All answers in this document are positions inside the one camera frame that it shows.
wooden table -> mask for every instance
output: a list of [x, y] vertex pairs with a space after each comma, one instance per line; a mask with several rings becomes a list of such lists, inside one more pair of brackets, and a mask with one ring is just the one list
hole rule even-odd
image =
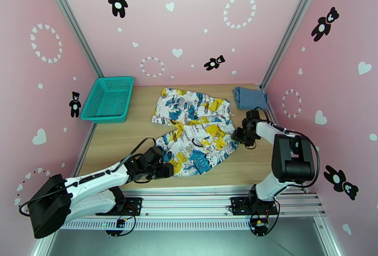
[[[232, 104], [231, 117], [235, 128], [241, 127], [246, 110], [238, 110], [232, 90], [236, 86], [256, 88], [255, 85], [178, 85], [172, 88], [191, 90], [213, 97], [226, 98]], [[133, 88], [129, 113], [126, 122], [99, 124], [95, 130], [79, 175], [92, 173], [113, 165], [124, 158], [145, 137], [157, 138], [172, 131], [173, 128], [151, 122], [156, 103], [163, 86], [137, 86]], [[145, 152], [153, 145], [147, 141], [139, 152]], [[171, 177], [152, 180], [147, 184], [129, 183], [123, 190], [136, 188], [194, 187], [218, 185], [252, 185], [259, 183], [271, 171], [272, 146], [266, 140], [257, 141], [254, 150], [244, 145], [232, 153], [224, 162], [204, 175], [190, 177]]]

patterned fabric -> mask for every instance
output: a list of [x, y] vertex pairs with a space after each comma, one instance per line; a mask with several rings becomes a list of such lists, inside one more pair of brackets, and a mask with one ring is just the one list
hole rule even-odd
[[235, 151], [230, 106], [226, 99], [163, 89], [152, 122], [175, 127], [156, 141], [165, 151], [164, 161], [173, 164], [174, 176], [204, 174]]

floor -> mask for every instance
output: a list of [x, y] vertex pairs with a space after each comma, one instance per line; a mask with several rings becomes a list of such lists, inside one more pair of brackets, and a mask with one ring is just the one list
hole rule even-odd
[[240, 231], [134, 231], [109, 239], [101, 230], [59, 230], [49, 256], [325, 256], [313, 218], [282, 218], [265, 238]]
[[[255, 89], [255, 85], [179, 85], [174, 88], [206, 93], [210, 96], [228, 99], [231, 103], [231, 119], [236, 127], [241, 126], [246, 110], [238, 110], [232, 90], [236, 86]], [[151, 122], [155, 106], [163, 86], [134, 87], [128, 117], [124, 123], [99, 124], [95, 130], [79, 175], [92, 173], [113, 165], [145, 137], [159, 137], [173, 130], [172, 127]], [[152, 145], [147, 142], [140, 148], [144, 152]], [[264, 139], [258, 140], [255, 150], [247, 150], [243, 145], [223, 163], [215, 166], [204, 175], [174, 177], [153, 180], [143, 184], [143, 188], [214, 186], [214, 185], [252, 185], [260, 182], [271, 171], [272, 146]], [[124, 190], [140, 188], [141, 185], [129, 183]]]

plastic basket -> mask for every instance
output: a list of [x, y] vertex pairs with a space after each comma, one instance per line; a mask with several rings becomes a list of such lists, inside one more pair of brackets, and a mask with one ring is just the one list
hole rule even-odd
[[126, 121], [133, 84], [133, 77], [97, 79], [81, 112], [81, 119], [94, 123]]

folded cloth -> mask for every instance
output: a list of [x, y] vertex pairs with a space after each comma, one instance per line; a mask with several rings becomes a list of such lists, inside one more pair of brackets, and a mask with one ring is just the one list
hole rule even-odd
[[252, 110], [256, 107], [261, 107], [263, 110], [268, 110], [268, 94], [256, 89], [249, 89], [244, 87], [236, 87], [233, 90], [236, 106], [241, 110]]
[[228, 100], [206, 94], [163, 89], [152, 122], [175, 127], [156, 140], [174, 176], [204, 174], [235, 151], [230, 106]]

